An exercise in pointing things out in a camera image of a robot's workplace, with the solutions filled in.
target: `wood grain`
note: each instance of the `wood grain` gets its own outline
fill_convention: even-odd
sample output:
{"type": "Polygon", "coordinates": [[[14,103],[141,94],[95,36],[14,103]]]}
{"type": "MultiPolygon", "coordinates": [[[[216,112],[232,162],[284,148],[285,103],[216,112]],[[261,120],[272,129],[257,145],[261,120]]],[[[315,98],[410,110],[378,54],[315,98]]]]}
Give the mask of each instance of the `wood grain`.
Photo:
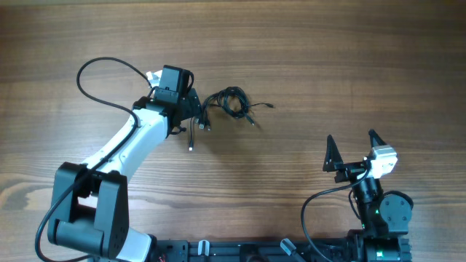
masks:
{"type": "MultiPolygon", "coordinates": [[[[460,1],[247,1],[0,7],[0,261],[37,261],[36,227],[64,161],[81,162],[128,115],[82,96],[79,67],[114,56],[194,72],[201,98],[243,88],[258,127],[212,109],[211,132],[170,136],[129,185],[131,226],[160,239],[303,239],[299,211],[334,187],[374,128],[400,161],[385,190],[413,197],[415,261],[466,261],[466,15],[460,1]]],[[[130,106],[148,90],[97,63],[90,93],[130,106]]],[[[360,228],[347,192],[307,211],[314,237],[360,228]]],[[[76,255],[43,238],[54,259],[76,255]]]]}

